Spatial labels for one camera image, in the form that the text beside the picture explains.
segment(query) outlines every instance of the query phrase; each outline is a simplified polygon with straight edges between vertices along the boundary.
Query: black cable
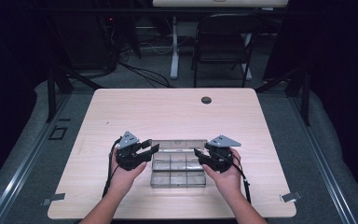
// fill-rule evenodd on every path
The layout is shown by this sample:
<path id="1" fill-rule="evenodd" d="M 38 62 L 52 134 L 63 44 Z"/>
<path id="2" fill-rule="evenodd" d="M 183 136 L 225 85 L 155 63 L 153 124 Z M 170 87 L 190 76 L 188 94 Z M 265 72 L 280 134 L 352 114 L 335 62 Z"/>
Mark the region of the black cable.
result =
<path id="1" fill-rule="evenodd" d="M 163 75 L 147 70 L 147 69 L 143 69 L 143 68 L 137 68 L 137 67 L 133 67 L 129 64 L 123 63 L 123 62 L 118 62 L 118 64 L 122 65 L 123 67 L 127 68 L 128 70 L 132 71 L 133 73 L 145 78 L 147 81 L 153 81 L 158 83 L 161 86 L 165 86 L 167 88 L 175 88 L 173 85 L 170 84 L 170 82 L 168 81 L 168 79 L 166 77 L 164 77 Z M 160 78 L 163 79 L 162 80 L 158 80 L 155 77 L 153 77 L 153 75 L 156 75 Z"/>
<path id="2" fill-rule="evenodd" d="M 246 200 L 249 202 L 249 203 L 252 203 L 251 201 L 251 193 L 250 193 L 250 190 L 249 190 L 249 182 L 248 182 L 248 179 L 246 178 L 245 174 L 243 173 L 243 170 L 242 170 L 242 164 L 241 164 L 241 161 L 234 155 L 232 155 L 237 161 L 238 163 L 240 164 L 240 167 L 238 167 L 238 165 L 234 164 L 234 162 L 232 161 L 229 161 L 227 158 L 221 156 L 220 154 L 217 154 L 213 151 L 210 151 L 208 150 L 209 153 L 212 153 L 214 154 L 215 156 L 219 157 L 220 159 L 230 163 L 232 166 L 234 166 L 235 169 L 238 170 L 238 172 L 240 172 L 240 175 L 242 176 L 242 179 L 243 179 L 243 186 L 245 187 L 245 194 L 246 194 Z"/>
<path id="3" fill-rule="evenodd" d="M 107 191 L 109 190 L 110 187 L 110 181 L 112 180 L 113 174 L 115 173 L 115 171 L 117 170 L 118 166 L 115 168 L 115 170 L 112 173 L 112 159 L 113 159 L 113 151 L 115 150 L 116 145 L 120 142 L 121 140 L 121 136 L 118 138 L 118 140 L 115 141 L 115 143 L 113 144 L 112 148 L 110 149 L 110 153 L 109 153 L 109 170 L 107 171 L 107 180 L 105 183 L 105 187 L 103 189 L 103 197 L 105 196 L 105 194 L 107 193 Z"/>

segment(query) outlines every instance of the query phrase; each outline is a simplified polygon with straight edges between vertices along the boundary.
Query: white table leg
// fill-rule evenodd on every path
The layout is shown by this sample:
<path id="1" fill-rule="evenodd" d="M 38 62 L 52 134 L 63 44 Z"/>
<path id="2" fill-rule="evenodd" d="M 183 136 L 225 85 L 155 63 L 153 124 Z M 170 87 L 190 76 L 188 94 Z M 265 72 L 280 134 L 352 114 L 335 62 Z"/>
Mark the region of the white table leg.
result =
<path id="1" fill-rule="evenodd" d="M 178 78 L 179 68 L 179 53 L 178 53 L 178 34 L 176 17 L 172 18 L 172 65 L 171 65 L 171 79 Z"/>
<path id="2" fill-rule="evenodd" d="M 251 41 L 251 35 L 246 35 L 245 36 L 245 45 L 247 45 L 249 43 L 249 41 Z M 242 72 L 245 72 L 246 63 L 242 63 L 241 66 L 242 66 Z M 248 68 L 248 74 L 246 74 L 246 80 L 247 81 L 252 80 L 251 68 Z"/>

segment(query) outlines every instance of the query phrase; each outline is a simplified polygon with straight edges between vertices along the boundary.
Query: wooden table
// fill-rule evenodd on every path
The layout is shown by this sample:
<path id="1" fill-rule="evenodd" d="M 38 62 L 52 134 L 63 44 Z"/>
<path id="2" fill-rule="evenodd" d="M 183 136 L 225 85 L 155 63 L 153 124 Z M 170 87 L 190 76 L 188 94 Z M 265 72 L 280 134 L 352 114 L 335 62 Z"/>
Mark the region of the wooden table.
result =
<path id="1" fill-rule="evenodd" d="M 288 0 L 153 0 L 155 7 L 286 7 Z"/>
<path id="2" fill-rule="evenodd" d="M 201 98 L 208 96 L 208 105 Z M 89 105 L 56 194 L 50 218 L 82 218 L 101 200 L 108 154 L 114 141 L 130 131 L 146 139 L 207 139 L 223 134 L 241 143 L 244 173 L 252 203 L 262 217 L 292 217 L 294 203 L 263 112 L 252 89 L 97 90 Z M 206 187 L 152 189 L 151 162 L 135 180 L 115 218 L 230 218 L 233 214 L 207 176 Z"/>

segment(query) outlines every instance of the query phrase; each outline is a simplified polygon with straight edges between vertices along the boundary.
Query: metal rail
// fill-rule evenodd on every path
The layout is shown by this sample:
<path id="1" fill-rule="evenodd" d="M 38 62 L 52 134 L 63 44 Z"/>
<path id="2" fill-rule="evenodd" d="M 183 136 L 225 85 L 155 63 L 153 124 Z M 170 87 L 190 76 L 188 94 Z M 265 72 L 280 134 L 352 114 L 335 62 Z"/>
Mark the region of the metal rail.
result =
<path id="1" fill-rule="evenodd" d="M 353 213 L 345 199 L 345 195 L 342 193 L 341 187 L 334 178 L 330 166 L 318 144 L 318 141 L 315 138 L 315 135 L 313 134 L 311 127 L 307 126 L 301 118 L 301 114 L 299 111 L 300 105 L 298 101 L 296 100 L 296 98 L 291 97 L 289 98 L 289 102 L 292 106 L 292 109 L 295 111 L 298 123 L 300 123 L 304 133 L 310 141 L 310 149 L 312 151 L 313 158 L 315 159 L 316 165 L 318 166 L 318 169 L 321 173 L 322 179 L 324 180 L 327 190 L 330 193 L 331 199 L 336 206 L 338 214 L 341 217 L 342 223 L 356 224 L 356 219 L 353 216 Z"/>
<path id="2" fill-rule="evenodd" d="M 32 172 L 32 169 L 43 150 L 43 145 L 48 138 L 49 133 L 53 131 L 55 123 L 58 121 L 58 116 L 63 111 L 64 106 L 68 103 L 69 98 L 70 95 L 65 94 L 62 96 L 57 106 L 58 110 L 56 116 L 50 123 L 46 123 L 45 127 L 42 129 L 42 132 L 36 139 L 34 148 L 28 153 L 28 155 L 26 155 L 16 174 L 13 175 L 10 183 L 7 185 L 5 192 L 0 198 L 0 223 L 4 222 L 11 205 L 16 200 L 22 186 L 27 180 L 28 175 Z"/>

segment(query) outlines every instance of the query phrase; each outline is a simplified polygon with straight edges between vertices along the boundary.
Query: forearm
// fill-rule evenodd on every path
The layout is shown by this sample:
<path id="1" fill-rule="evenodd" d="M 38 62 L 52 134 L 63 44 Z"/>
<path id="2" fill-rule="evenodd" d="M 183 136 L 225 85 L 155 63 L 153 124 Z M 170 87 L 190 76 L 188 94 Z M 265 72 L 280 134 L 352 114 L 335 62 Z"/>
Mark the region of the forearm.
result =
<path id="1" fill-rule="evenodd" d="M 107 193 L 80 223 L 111 223 L 124 195 Z"/>
<path id="2" fill-rule="evenodd" d="M 242 193 L 230 193 L 224 195 L 224 198 L 239 224 L 267 223 L 267 221 L 248 203 Z"/>

